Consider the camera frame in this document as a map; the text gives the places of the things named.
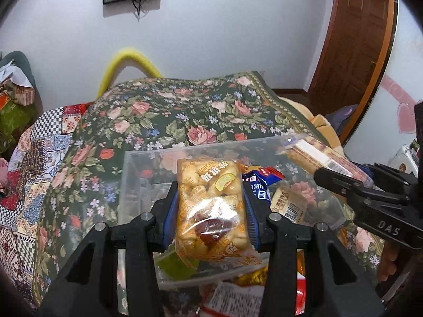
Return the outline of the right human hand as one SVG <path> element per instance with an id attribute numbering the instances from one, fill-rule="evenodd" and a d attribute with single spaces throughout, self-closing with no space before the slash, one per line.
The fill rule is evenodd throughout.
<path id="1" fill-rule="evenodd" d="M 380 263 L 377 269 L 377 280 L 379 283 L 385 282 L 390 276 L 395 274 L 397 266 L 395 261 L 399 254 L 399 247 L 386 240 L 384 242 L 384 248 L 381 253 Z"/>

